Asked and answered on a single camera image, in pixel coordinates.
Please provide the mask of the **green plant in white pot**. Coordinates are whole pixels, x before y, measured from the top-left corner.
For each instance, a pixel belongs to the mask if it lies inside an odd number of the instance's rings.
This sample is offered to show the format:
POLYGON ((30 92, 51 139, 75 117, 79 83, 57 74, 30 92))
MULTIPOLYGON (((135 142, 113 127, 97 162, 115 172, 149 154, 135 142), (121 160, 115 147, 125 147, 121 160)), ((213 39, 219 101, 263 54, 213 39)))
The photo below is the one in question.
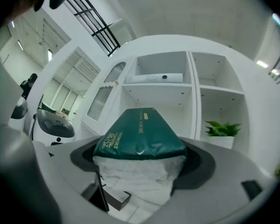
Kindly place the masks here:
POLYGON ((240 131, 242 124, 225 123, 221 125, 216 121, 205 121, 208 126, 206 142, 215 146, 232 149, 234 137, 240 131))

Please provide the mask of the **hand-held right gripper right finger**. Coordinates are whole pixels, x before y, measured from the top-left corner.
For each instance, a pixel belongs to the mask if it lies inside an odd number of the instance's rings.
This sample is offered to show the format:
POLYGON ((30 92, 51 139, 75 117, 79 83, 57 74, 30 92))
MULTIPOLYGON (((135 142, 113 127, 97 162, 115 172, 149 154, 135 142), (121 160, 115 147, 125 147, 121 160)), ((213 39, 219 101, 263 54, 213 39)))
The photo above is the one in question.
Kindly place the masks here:
POLYGON ((242 224, 277 185, 242 153, 182 138, 189 158, 151 224, 242 224))

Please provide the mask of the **white desk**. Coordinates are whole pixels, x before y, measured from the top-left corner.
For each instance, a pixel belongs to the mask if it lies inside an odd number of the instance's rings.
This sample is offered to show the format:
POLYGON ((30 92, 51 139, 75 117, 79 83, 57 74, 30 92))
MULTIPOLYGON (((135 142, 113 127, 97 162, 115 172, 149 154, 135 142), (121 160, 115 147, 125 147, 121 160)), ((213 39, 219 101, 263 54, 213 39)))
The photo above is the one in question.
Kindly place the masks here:
POLYGON ((140 224, 150 218, 170 199, 170 190, 128 192, 131 198, 120 211, 110 207, 108 214, 129 224, 140 224))

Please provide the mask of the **white shelving unit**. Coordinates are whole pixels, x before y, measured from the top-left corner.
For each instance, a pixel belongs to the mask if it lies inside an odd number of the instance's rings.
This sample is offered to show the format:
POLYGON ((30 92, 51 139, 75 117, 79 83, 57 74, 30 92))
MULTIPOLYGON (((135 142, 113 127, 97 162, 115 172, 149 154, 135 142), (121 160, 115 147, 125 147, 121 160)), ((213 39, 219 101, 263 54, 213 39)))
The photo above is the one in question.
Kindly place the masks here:
POLYGON ((280 88, 248 57, 185 35, 144 36, 124 44, 86 92, 77 138, 104 134, 131 108, 155 108, 180 137, 206 141, 205 121, 242 124, 232 150, 273 176, 280 163, 280 88), (126 84, 128 76, 182 73, 183 83, 126 84))

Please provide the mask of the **black railing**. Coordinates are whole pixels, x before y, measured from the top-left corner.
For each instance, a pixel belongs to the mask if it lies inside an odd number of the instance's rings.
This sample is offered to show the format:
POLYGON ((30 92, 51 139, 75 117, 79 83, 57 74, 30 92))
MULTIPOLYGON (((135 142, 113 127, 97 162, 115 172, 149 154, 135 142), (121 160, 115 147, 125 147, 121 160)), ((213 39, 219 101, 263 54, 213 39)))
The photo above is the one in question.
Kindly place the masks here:
POLYGON ((110 26, 89 0, 66 0, 65 5, 108 57, 120 48, 110 26))

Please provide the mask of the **green and white packaged bag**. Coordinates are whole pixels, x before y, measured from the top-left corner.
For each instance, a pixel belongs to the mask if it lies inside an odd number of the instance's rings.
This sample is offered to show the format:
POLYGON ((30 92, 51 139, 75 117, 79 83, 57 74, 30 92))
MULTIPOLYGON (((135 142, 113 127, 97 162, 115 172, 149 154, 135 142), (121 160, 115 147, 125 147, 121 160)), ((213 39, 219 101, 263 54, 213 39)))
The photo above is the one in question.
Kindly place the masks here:
POLYGON ((188 152, 154 108, 125 110, 97 143, 93 162, 106 187, 168 198, 188 152))

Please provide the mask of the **brown open box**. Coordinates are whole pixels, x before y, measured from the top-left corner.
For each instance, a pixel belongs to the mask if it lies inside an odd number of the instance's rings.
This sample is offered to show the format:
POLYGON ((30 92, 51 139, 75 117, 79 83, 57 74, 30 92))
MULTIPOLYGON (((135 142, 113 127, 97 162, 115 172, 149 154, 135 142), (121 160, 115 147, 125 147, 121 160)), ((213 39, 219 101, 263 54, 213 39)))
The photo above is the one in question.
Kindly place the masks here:
POLYGON ((108 212, 110 207, 118 211, 122 210, 127 205, 130 198, 130 193, 122 190, 115 190, 103 184, 101 187, 97 188, 88 201, 102 211, 108 212))

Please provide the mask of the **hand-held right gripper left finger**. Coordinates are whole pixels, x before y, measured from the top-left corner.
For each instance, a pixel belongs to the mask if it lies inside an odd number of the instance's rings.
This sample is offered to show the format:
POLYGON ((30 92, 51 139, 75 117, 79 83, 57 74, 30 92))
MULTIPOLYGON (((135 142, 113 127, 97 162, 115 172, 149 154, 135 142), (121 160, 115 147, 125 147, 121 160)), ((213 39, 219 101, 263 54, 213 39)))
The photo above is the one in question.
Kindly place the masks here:
POLYGON ((86 172, 74 165, 70 154, 95 138, 46 146, 33 141, 41 174, 61 214, 61 224, 110 224, 110 216, 89 202, 84 191, 94 191, 98 186, 95 172, 86 172))

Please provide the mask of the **long white device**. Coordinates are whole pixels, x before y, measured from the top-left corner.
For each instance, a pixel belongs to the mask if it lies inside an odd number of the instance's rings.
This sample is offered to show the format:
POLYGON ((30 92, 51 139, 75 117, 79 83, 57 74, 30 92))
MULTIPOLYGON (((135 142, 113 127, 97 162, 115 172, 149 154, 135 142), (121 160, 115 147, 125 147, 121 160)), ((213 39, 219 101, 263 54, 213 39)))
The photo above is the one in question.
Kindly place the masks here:
POLYGON ((162 73, 162 74, 147 74, 128 76, 126 84, 140 84, 140 83, 183 83, 182 73, 162 73))

